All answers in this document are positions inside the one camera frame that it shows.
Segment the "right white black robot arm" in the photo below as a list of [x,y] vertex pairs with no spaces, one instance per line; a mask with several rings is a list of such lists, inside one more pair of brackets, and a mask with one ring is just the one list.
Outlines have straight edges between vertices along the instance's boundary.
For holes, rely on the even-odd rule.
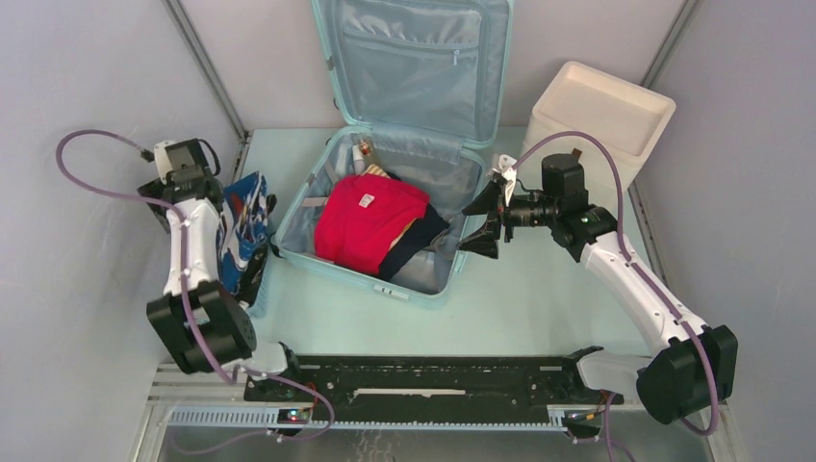
[[559,377],[565,398],[583,402],[596,391],[636,398],[662,424],[683,421],[733,393],[738,340],[725,325],[710,326],[690,311],[631,248],[619,221],[594,205],[584,169],[572,154],[542,161],[542,187],[517,194],[516,159],[497,155],[488,182],[464,208],[485,222],[457,245],[498,257],[499,240],[517,227],[545,226],[553,240],[600,280],[625,309],[646,342],[648,356],[587,347],[569,358]]

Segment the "light blue ribbed suitcase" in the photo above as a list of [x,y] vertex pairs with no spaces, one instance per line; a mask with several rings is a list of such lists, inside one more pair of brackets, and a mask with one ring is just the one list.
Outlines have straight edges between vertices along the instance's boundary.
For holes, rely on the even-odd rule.
[[[480,150],[497,135],[514,5],[510,1],[316,1],[323,55],[344,117],[276,230],[294,266],[421,307],[446,302],[466,257],[463,215],[484,186]],[[447,232],[390,282],[315,252],[324,201],[352,171],[352,146],[430,196]]]

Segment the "black white patterned garment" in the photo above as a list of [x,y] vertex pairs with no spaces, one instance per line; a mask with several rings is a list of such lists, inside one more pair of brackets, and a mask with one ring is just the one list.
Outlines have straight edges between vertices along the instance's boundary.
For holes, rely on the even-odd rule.
[[246,250],[250,250],[251,253],[240,272],[236,299],[241,307],[254,317],[260,317],[265,313],[265,308],[254,308],[254,305],[259,297],[268,257],[270,255],[275,258],[281,257],[279,247],[272,240],[276,230],[270,220],[270,213],[275,209],[277,202],[277,196],[270,193],[264,198],[263,207],[256,205],[252,209],[252,220],[243,227],[239,238],[240,254]]

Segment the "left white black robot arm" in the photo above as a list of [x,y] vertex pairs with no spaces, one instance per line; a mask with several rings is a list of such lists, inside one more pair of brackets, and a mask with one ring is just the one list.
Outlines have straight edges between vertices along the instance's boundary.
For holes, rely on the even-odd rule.
[[258,339],[253,318],[269,254],[269,215],[276,205],[265,176],[253,172],[223,186],[220,163],[202,139],[160,141],[159,176],[139,189],[170,235],[168,277],[146,307],[151,326],[187,374],[256,372],[281,400],[304,388],[291,350]]

